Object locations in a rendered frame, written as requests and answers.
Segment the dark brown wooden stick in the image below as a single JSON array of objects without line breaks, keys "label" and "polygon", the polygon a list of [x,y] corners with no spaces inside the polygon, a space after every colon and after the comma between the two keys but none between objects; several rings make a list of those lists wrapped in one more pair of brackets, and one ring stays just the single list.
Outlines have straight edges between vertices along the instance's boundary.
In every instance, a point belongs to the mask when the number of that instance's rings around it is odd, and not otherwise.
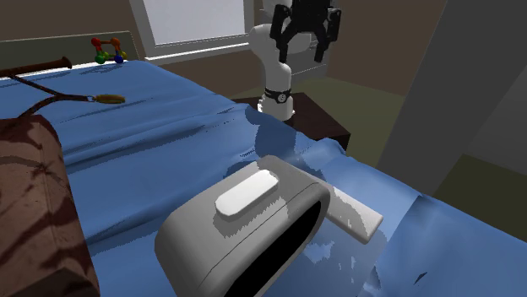
[{"label": "dark brown wooden stick", "polygon": [[11,77],[11,76],[17,76],[24,73],[34,73],[39,71],[46,71],[50,69],[56,69],[56,68],[69,68],[71,69],[73,67],[70,60],[66,57],[62,57],[59,60],[51,61],[51,62],[43,62],[38,64],[32,64],[22,67],[13,67],[9,69],[3,69],[0,70],[0,78],[4,77]]}]

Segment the colourful ball and stick toy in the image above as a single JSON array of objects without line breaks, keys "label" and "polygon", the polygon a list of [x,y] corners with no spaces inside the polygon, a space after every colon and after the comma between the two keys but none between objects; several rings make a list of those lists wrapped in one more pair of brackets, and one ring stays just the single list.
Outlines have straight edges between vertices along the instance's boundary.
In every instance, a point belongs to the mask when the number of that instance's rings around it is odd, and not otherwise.
[{"label": "colourful ball and stick toy", "polygon": [[[111,38],[110,40],[100,40],[99,38],[92,38],[91,45],[95,47],[96,55],[94,61],[98,64],[104,64],[108,61],[114,61],[117,64],[124,63],[128,59],[128,55],[121,49],[121,42],[118,38]],[[111,54],[102,49],[103,45],[112,45],[114,47],[114,54]]]}]

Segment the bed with blue cover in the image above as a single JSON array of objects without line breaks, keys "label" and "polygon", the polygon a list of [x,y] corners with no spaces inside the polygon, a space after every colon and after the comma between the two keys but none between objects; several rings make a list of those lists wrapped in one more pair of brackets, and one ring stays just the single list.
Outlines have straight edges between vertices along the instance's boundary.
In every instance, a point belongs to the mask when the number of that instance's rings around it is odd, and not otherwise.
[{"label": "bed with blue cover", "polygon": [[95,65],[87,35],[0,41],[0,68],[70,57],[40,74],[70,93],[118,93],[121,105],[56,103],[56,129],[84,234],[107,297],[175,297],[154,261],[151,222],[112,226],[152,203],[183,203],[261,154],[319,174],[381,211],[362,245],[326,222],[268,297],[527,297],[527,243],[306,137],[274,118],[131,57]]}]

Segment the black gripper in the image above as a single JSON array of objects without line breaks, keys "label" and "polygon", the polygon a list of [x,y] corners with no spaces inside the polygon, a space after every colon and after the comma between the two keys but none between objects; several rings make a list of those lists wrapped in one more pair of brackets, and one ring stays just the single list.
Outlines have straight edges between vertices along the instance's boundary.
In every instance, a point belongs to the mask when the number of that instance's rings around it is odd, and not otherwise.
[{"label": "black gripper", "polygon": [[279,61],[287,62],[288,44],[298,33],[313,33],[317,38],[315,62],[323,60],[329,44],[338,40],[341,10],[330,7],[330,0],[292,0],[291,8],[274,6],[269,37],[275,40]]}]

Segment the white framed window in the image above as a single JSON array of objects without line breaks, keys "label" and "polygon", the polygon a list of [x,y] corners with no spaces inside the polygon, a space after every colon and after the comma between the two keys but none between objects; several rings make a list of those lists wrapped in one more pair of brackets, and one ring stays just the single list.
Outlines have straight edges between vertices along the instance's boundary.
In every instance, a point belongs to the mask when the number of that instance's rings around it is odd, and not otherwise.
[{"label": "white framed window", "polygon": [[164,65],[248,49],[262,0],[129,0],[145,51]]}]

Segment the dark brown robot stand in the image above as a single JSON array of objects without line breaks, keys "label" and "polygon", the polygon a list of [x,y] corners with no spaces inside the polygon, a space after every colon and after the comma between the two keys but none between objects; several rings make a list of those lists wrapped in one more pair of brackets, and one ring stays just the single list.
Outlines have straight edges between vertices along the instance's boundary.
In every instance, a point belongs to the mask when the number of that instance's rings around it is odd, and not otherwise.
[{"label": "dark brown robot stand", "polygon": [[265,95],[234,99],[234,102],[247,103],[256,111],[283,120],[283,124],[265,123],[252,111],[248,112],[251,123],[263,123],[255,138],[255,149],[261,156],[281,154],[281,150],[293,149],[297,132],[313,140],[331,138],[339,143],[343,151],[347,149],[350,133],[304,93],[294,93],[283,102],[276,102]]}]

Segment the brown leather bag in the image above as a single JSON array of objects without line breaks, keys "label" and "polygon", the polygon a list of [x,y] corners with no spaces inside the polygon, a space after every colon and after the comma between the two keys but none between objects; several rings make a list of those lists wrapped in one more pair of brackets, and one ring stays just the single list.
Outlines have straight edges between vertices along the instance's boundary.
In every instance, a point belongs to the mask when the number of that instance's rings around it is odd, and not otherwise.
[{"label": "brown leather bag", "polygon": [[124,99],[48,93],[19,116],[0,119],[0,297],[100,297],[62,145],[37,111],[61,100]]}]

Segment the grey alarm clock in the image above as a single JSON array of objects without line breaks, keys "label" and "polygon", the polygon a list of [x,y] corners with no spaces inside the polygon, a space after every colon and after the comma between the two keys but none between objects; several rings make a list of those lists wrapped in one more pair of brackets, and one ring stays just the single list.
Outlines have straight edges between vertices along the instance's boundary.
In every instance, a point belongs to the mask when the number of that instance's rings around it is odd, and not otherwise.
[{"label": "grey alarm clock", "polygon": [[155,254],[177,297],[263,297],[324,219],[366,244],[383,216],[267,155],[175,209]]}]

